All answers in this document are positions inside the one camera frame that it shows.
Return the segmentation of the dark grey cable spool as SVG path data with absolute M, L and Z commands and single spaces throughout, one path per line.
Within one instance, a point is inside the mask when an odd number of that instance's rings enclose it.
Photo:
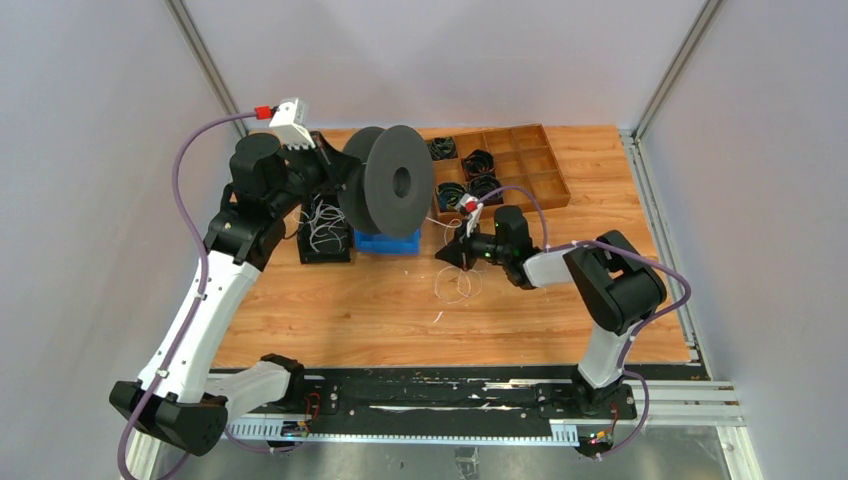
M 342 152 L 361 161 L 337 194 L 353 229 L 393 238 L 414 233 L 430 209 L 434 170 L 422 136 L 406 125 L 358 130 Z

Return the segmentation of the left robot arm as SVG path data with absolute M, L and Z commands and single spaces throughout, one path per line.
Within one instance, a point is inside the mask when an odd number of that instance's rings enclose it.
M 240 139 L 229 160 L 219 212 L 201 235 L 193 285 L 164 340 L 137 379 L 118 381 L 110 404 L 139 433 L 187 455 L 209 453 L 230 422 L 273 404 L 283 413 L 305 403 L 305 368 L 278 354 L 210 381 L 211 362 L 234 313 L 285 236 L 285 218 L 336 183 L 361 183 L 380 127 L 356 132 L 340 150 L 315 132 L 306 148 L 290 148 L 271 133 Z

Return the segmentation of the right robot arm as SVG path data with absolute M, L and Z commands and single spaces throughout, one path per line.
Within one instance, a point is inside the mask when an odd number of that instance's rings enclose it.
M 664 283 L 617 230 L 587 246 L 544 251 L 534 245 L 519 207 L 497 208 L 493 222 L 488 234 L 468 216 L 436 259 L 464 271 L 485 261 L 501 267 L 510 283 L 524 290 L 574 285 L 594 325 L 568 397 L 580 414 L 598 416 L 621 385 L 637 328 L 667 298 Z

